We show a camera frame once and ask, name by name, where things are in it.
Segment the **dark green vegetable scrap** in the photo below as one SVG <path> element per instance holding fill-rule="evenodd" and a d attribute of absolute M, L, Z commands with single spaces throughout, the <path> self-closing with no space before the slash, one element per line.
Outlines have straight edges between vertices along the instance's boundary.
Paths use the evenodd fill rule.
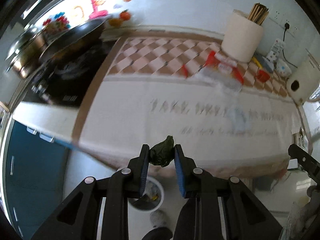
<path fill-rule="evenodd" d="M 164 141 L 150 148 L 149 163 L 166 167 L 174 159 L 174 155 L 174 138 L 168 135 Z"/>

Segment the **red sauce packet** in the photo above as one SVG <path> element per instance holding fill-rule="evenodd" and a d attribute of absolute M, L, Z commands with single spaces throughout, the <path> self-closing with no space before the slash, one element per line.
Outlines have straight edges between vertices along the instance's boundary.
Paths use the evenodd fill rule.
<path fill-rule="evenodd" d="M 259 80 L 261 83 L 265 83 L 270 79 L 270 75 L 263 69 L 259 69 L 256 75 L 256 79 Z"/>

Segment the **red white noodle package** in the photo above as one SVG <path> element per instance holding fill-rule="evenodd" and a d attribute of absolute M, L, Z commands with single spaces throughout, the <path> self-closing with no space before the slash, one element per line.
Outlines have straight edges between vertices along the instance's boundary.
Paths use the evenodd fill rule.
<path fill-rule="evenodd" d="M 238 93 L 244 84 L 244 77 L 238 69 L 237 62 L 220 52 L 211 51 L 195 76 L 211 85 L 220 84 L 225 89 Z"/>

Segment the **white trash bin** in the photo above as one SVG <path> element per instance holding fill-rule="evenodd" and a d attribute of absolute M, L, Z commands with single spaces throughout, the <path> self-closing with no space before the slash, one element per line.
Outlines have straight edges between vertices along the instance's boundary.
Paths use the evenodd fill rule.
<path fill-rule="evenodd" d="M 147 177 L 145 191 L 140 198 L 129 198 L 129 204 L 136 210 L 152 213 L 158 210 L 164 202 L 164 189 L 161 183 L 152 177 Z"/>

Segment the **left grey slipper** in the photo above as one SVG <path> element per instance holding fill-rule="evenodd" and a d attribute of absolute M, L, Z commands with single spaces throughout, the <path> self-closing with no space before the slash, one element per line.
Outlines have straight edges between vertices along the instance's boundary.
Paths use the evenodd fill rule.
<path fill-rule="evenodd" d="M 156 210 L 150 213 L 150 223 L 154 229 L 167 227 L 167 215 L 162 210 Z"/>

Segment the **black trouser legs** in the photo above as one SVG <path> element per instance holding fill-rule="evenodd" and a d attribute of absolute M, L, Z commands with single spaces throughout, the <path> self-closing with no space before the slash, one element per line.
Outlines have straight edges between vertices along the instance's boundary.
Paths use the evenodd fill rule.
<path fill-rule="evenodd" d="M 169 228 L 160 227 L 149 231 L 142 240 L 171 240 L 172 238 L 173 233 Z"/>

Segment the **checkered beige table mat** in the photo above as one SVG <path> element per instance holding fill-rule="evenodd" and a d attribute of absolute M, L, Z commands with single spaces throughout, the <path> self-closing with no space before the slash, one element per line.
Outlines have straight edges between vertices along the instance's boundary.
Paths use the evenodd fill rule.
<path fill-rule="evenodd" d="M 186 156 L 218 177 L 258 177 L 287 168 L 288 148 L 302 127 L 299 111 L 276 75 L 261 83 L 253 63 L 239 64 L 240 92 L 195 74 L 215 41 L 159 34 L 120 38 L 80 105 L 72 143 L 123 167 L 143 144 L 172 135 Z M 185 79 L 180 68 L 185 65 Z M 235 133 L 227 113 L 242 109 L 251 129 Z"/>

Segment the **silver seasoning sachet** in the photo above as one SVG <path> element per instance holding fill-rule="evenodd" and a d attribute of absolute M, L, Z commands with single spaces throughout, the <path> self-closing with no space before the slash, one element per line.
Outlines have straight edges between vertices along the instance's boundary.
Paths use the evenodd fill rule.
<path fill-rule="evenodd" d="M 227 116 L 231 120 L 235 133 L 244 133 L 251 129 L 249 117 L 242 109 L 231 108 L 228 110 Z"/>

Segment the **white rice cooker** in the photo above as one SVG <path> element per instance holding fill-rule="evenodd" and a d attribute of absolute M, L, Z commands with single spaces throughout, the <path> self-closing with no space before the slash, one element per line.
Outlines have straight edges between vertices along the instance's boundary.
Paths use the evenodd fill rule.
<path fill-rule="evenodd" d="M 319 63 L 312 55 L 289 76 L 286 89 L 297 105 L 319 102 Z"/>

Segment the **red chili pepper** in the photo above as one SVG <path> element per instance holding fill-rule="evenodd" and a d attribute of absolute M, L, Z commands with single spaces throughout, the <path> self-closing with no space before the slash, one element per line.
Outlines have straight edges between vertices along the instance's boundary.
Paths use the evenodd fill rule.
<path fill-rule="evenodd" d="M 188 69 L 185 65 L 183 65 L 181 68 L 180 68 L 180 72 L 181 72 L 181 75 L 187 79 L 188 76 L 189 76 L 189 72 L 188 72 Z"/>

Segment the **yellow flat box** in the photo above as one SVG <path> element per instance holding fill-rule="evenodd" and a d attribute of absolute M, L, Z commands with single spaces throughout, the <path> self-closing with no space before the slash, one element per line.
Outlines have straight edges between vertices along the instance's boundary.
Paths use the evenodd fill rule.
<path fill-rule="evenodd" d="M 263 66 L 255 56 L 252 57 L 252 62 L 254 62 L 258 66 L 258 68 L 263 69 Z"/>

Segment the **black gas stove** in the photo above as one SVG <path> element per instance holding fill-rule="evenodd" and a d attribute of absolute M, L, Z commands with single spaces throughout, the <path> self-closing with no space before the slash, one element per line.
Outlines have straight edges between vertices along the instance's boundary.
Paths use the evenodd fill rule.
<path fill-rule="evenodd" d="M 93 41 L 50 61 L 27 87 L 25 102 L 79 107 L 115 41 Z"/>

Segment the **black frying pan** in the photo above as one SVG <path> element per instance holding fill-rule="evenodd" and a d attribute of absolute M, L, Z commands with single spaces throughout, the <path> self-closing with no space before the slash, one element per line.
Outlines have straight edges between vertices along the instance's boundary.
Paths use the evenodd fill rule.
<path fill-rule="evenodd" d="M 65 55 L 72 54 L 82 48 L 90 47 L 98 43 L 101 33 L 104 30 L 104 22 L 105 19 L 96 18 L 62 34 L 41 54 L 39 63 L 45 63 L 49 60 L 59 60 Z"/>

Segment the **white paper towel roll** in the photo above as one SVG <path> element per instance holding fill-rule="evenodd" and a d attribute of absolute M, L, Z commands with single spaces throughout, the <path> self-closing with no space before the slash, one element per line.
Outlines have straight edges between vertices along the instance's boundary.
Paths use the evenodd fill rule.
<path fill-rule="evenodd" d="M 240 10 L 233 10 L 221 43 L 228 57 L 242 63 L 249 63 L 264 34 L 263 27 L 247 16 Z"/>

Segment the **steel pot with lid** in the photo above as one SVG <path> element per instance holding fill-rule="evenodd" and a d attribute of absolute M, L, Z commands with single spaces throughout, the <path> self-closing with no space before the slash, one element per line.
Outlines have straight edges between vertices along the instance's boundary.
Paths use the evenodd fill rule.
<path fill-rule="evenodd" d="M 41 54 L 48 44 L 43 31 L 31 26 L 16 38 L 9 47 L 6 72 L 12 70 L 21 79 L 26 79 L 37 67 Z"/>

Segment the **wooden chopsticks bundle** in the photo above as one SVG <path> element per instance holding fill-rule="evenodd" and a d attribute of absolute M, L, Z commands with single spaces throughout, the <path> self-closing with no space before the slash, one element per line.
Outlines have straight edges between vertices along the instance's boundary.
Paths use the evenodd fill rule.
<path fill-rule="evenodd" d="M 247 19 L 256 23 L 257 25 L 262 25 L 264 20 L 267 18 L 269 9 L 260 3 L 255 3 L 253 5 Z"/>

